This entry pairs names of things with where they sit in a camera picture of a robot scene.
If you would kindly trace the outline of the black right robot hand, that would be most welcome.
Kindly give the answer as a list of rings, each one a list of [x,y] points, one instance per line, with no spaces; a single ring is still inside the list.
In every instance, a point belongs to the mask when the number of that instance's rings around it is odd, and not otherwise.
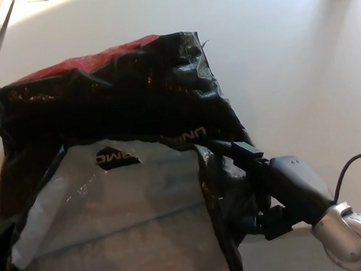
[[[245,213],[233,222],[245,234],[276,239],[299,222],[316,225],[336,203],[321,176],[297,156],[267,159],[246,142],[212,140],[208,147],[232,159],[250,184],[257,213]]]

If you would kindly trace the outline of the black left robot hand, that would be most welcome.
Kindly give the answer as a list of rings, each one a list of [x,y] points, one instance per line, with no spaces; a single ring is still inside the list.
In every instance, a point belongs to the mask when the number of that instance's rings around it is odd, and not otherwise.
[[[20,215],[0,220],[0,271],[20,271],[12,263],[12,248],[19,239],[17,230]]]

